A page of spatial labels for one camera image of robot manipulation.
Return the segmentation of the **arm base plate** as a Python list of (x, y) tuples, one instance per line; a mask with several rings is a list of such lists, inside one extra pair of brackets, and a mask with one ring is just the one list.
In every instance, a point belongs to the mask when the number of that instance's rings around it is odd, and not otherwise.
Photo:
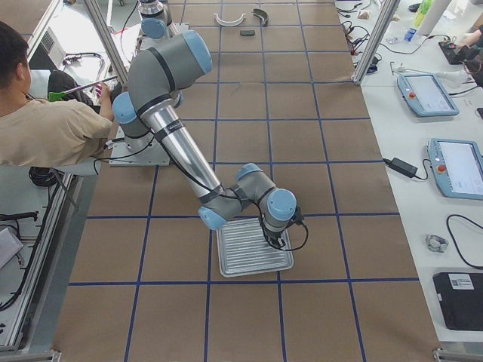
[(162, 146), (148, 132), (145, 136), (133, 139), (125, 136), (120, 126), (116, 138), (121, 141), (113, 143), (109, 165), (111, 167), (151, 167), (170, 164), (170, 158)]

